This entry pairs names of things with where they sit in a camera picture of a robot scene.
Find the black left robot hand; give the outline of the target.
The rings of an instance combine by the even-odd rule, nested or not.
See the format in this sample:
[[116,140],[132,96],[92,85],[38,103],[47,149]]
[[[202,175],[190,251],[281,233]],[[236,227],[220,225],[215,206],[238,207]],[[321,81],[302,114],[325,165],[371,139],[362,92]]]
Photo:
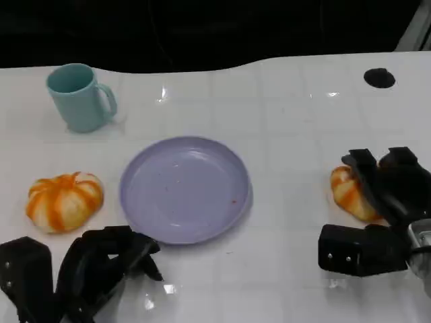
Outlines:
[[89,230],[75,239],[59,270],[56,296],[71,322],[93,322],[127,277],[163,277],[152,254],[158,243],[128,225]]

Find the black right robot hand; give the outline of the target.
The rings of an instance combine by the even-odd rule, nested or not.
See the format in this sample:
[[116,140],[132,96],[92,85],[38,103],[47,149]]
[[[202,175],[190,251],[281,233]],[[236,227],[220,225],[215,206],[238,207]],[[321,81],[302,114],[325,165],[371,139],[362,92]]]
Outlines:
[[430,218],[430,171],[408,147],[390,147],[376,160],[368,149],[341,158],[358,179],[368,204],[393,227]]

